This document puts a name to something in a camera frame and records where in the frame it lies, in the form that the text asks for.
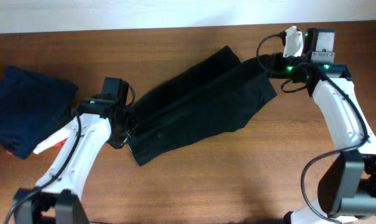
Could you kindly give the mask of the dark green shorts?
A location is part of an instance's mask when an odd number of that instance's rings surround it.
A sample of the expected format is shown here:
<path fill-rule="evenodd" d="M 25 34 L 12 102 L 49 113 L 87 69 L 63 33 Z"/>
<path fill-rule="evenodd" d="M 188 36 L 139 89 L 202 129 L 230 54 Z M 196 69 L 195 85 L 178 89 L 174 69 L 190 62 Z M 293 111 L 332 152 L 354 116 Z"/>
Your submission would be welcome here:
<path fill-rule="evenodd" d="M 133 105 L 138 125 L 128 146 L 143 166 L 162 153 L 244 128 L 276 96 L 257 59 L 241 62 L 225 46 Z"/>

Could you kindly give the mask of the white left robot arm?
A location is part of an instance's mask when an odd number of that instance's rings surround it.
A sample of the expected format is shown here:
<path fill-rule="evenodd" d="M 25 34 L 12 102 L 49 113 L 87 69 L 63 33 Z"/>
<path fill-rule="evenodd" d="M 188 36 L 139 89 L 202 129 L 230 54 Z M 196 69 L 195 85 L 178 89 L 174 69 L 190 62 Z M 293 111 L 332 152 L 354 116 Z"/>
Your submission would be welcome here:
<path fill-rule="evenodd" d="M 66 143 L 34 188 L 16 192 L 5 223 L 89 223 L 81 200 L 94 161 L 103 145 L 121 149 L 136 129 L 127 96 L 101 93 L 78 105 Z"/>

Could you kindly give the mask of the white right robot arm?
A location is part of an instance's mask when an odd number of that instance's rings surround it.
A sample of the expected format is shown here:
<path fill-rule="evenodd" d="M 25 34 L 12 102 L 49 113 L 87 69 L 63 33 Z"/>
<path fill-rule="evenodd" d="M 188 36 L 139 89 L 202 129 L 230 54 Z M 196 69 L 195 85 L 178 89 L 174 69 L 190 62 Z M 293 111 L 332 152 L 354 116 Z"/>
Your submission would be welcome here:
<path fill-rule="evenodd" d="M 301 173 L 306 206 L 288 212 L 283 223 L 354 223 L 376 217 L 376 137 L 356 99 L 345 65 L 306 57 L 261 55 L 258 61 L 270 78 L 303 83 L 320 108 L 334 150 L 310 160 Z M 336 159 L 320 179 L 317 198 L 308 199 L 305 177 L 317 161 Z"/>

